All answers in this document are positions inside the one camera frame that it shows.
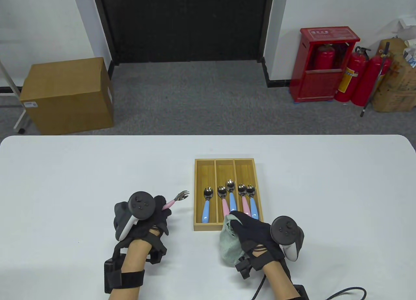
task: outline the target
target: gray carpet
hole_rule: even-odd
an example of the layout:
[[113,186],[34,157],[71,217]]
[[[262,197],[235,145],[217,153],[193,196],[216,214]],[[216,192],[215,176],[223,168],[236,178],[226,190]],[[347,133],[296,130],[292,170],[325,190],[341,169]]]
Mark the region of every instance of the gray carpet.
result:
[[[287,88],[267,88],[255,61],[123,64],[113,74],[115,127],[83,135],[400,134],[416,147],[416,110],[364,118],[355,105],[293,104]],[[0,98],[0,140],[21,113]],[[35,126],[28,135],[38,134]]]

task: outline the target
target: spoon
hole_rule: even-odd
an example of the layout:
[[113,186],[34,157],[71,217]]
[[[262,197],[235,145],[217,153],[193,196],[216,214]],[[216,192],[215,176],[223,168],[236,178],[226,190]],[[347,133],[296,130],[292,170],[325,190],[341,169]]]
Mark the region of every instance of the spoon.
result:
[[205,205],[202,212],[202,223],[209,223],[209,200],[212,198],[214,191],[211,187],[207,187],[204,190]]
[[226,197],[227,197],[227,189],[223,186],[218,187],[218,196],[221,198],[223,203],[223,214],[224,216],[230,214],[230,209],[228,209]]
[[254,195],[256,194],[256,187],[251,184],[247,185],[247,195],[250,198],[250,208],[251,208],[251,217],[258,220],[259,212],[257,210],[256,201],[254,200]]
[[247,193],[247,188],[245,187],[244,184],[238,184],[238,188],[237,189],[238,189],[238,195],[241,196],[242,212],[244,212],[248,216],[251,216],[250,208],[248,206],[247,199],[245,199],[245,194]]
[[166,205],[163,206],[162,210],[171,208],[171,206],[175,203],[175,202],[179,202],[183,199],[185,199],[186,197],[189,196],[189,192],[187,190],[183,190],[181,191],[181,193],[179,193],[178,195],[176,195],[176,197],[171,200],[170,202],[168,202]]
[[230,193],[230,211],[237,211],[237,204],[235,203],[235,198],[233,194],[233,191],[235,190],[235,184],[230,179],[227,181],[226,186],[227,186],[227,191]]

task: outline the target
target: black door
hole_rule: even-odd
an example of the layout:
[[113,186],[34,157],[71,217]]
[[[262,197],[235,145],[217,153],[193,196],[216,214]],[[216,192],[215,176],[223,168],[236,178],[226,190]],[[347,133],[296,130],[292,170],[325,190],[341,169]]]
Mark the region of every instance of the black door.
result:
[[258,58],[266,0],[101,1],[119,62]]

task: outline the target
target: pink handle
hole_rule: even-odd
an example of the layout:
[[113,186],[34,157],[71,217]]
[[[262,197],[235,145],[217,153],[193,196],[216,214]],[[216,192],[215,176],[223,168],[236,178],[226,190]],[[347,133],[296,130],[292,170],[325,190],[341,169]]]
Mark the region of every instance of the pink handle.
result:
[[251,212],[250,212],[250,207],[248,206],[248,202],[247,199],[245,199],[245,197],[241,197],[241,201],[242,201],[242,211],[247,214],[248,216],[251,216]]
[[224,216],[226,216],[230,214],[230,209],[228,208],[227,201],[225,199],[223,199],[222,201],[223,201],[223,214]]
[[168,202],[166,205],[163,206],[162,211],[168,208],[171,208],[171,206],[175,203],[175,199]]

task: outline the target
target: barcode label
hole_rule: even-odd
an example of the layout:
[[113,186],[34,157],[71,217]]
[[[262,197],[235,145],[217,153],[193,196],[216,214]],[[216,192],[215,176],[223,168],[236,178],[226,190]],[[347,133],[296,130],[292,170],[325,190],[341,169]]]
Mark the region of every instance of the barcode label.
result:
[[37,107],[37,103],[35,101],[26,101],[23,103],[23,105],[26,108]]

